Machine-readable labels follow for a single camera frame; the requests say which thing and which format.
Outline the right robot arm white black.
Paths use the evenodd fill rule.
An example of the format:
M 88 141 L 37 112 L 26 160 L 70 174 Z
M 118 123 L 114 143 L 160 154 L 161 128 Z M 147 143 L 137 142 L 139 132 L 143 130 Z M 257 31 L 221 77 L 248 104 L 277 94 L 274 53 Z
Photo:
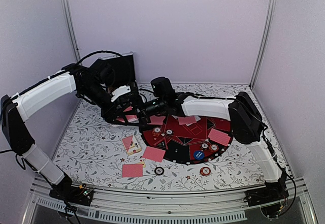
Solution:
M 246 92 L 234 98 L 209 98 L 177 93 L 145 104 L 150 116 L 163 116 L 162 124 L 145 123 L 141 136 L 148 146 L 165 151 L 164 158 L 179 164 L 201 164 L 223 154 L 232 140 L 245 145 L 255 157 L 269 185 L 263 198 L 272 202 L 282 194 L 285 170 L 265 136 L 267 126 Z

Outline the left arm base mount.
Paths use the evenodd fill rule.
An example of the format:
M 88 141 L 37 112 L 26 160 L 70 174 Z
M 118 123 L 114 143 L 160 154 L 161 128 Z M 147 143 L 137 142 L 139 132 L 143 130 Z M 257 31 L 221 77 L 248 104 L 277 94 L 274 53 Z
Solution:
M 49 196 L 69 203 L 90 206 L 93 199 L 93 188 L 85 184 L 73 186 L 71 184 L 54 185 Z

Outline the red cards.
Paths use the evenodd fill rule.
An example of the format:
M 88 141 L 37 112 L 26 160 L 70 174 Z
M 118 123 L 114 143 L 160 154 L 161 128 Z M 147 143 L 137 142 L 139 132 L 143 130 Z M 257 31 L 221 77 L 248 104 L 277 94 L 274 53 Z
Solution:
M 231 140 L 231 137 L 222 131 L 216 130 L 216 129 L 211 129 L 210 133 L 208 134 L 208 139 L 223 145 L 223 146 L 228 146 L 229 142 Z

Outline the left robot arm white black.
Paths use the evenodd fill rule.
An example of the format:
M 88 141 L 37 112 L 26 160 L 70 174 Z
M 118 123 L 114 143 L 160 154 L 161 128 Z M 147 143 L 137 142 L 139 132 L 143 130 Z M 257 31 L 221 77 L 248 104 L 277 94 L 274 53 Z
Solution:
M 115 72 L 110 64 L 103 61 L 98 60 L 89 68 L 72 63 L 23 94 L 12 98 L 6 95 L 1 99 L 2 130 L 11 150 L 56 185 L 56 193 L 65 201 L 72 200 L 76 195 L 74 187 L 69 185 L 70 178 L 35 144 L 25 122 L 46 105 L 74 91 L 77 97 L 101 109 L 109 109 L 120 96 L 131 90 L 130 86 L 124 85 L 108 93 L 102 85 L 112 75 Z

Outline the blue small blind button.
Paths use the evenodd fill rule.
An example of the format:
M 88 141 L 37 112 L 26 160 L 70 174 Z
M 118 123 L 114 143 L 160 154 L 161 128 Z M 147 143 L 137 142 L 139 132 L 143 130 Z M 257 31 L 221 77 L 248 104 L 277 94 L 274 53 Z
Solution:
M 193 152 L 193 158 L 197 161 L 203 160 L 205 158 L 205 153 L 203 150 L 196 150 Z

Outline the black brown chip stack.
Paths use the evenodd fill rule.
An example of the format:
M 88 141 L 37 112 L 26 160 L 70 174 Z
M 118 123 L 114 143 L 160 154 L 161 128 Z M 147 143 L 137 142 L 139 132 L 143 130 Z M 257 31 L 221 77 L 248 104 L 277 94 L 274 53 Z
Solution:
M 155 172 L 156 175 L 160 176 L 160 175 L 163 175 L 165 171 L 164 171 L 164 169 L 162 167 L 156 167 L 154 169 L 154 172 Z

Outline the red chips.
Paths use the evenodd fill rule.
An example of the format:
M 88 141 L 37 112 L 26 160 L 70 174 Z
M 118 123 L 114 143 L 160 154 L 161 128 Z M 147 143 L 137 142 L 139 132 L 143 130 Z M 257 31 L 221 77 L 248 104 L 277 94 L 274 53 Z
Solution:
M 162 134 L 162 131 L 161 131 L 160 127 L 155 127 L 152 130 L 152 135 L 153 135 L 154 138 L 161 136 L 161 134 Z
M 219 151 L 219 146 L 217 144 L 211 144 L 210 145 L 210 151 L 211 152 L 218 152 Z

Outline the orange red chip stack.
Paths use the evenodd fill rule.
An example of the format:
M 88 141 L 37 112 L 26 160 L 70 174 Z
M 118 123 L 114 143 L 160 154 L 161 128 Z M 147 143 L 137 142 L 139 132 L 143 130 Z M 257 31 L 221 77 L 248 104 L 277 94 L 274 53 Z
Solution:
M 209 167 L 202 167 L 200 169 L 200 174 L 202 176 L 209 176 L 211 174 L 211 169 Z

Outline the black chips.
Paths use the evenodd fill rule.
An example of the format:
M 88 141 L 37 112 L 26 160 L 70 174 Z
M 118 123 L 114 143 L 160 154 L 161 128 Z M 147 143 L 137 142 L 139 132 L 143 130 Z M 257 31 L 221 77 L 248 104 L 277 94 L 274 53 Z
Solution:
M 166 135 L 170 136 L 173 134 L 173 130 L 166 130 Z
M 208 143 L 202 143 L 201 145 L 200 145 L 200 149 L 201 150 L 207 150 L 209 148 L 209 144 Z

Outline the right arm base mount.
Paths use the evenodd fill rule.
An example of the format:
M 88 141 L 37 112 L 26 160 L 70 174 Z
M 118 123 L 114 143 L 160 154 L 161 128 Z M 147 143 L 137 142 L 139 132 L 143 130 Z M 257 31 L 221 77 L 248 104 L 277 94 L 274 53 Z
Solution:
M 278 191 L 267 187 L 247 190 L 243 202 L 249 207 L 260 206 L 263 216 L 278 218 L 287 203 L 288 191 Z

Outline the two of diamonds card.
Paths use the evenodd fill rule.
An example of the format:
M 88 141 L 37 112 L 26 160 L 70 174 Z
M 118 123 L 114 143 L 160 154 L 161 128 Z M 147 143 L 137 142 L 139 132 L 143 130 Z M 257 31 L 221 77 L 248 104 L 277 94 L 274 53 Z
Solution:
M 145 161 L 140 161 L 140 162 L 138 162 L 138 164 L 141 164 L 143 168 L 146 168 L 146 163 L 145 163 Z

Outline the red backed card deck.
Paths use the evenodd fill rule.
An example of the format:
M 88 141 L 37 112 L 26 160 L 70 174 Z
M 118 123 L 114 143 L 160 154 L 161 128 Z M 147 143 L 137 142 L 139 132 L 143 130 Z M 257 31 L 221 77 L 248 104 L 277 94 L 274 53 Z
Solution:
M 132 107 L 129 106 L 128 108 L 126 108 L 123 112 L 130 112 L 132 110 Z M 135 122 L 138 120 L 136 115 L 125 115 L 126 119 L 128 122 Z M 120 121 L 120 122 L 125 122 L 124 119 L 122 117 L 117 117 L 116 120 Z

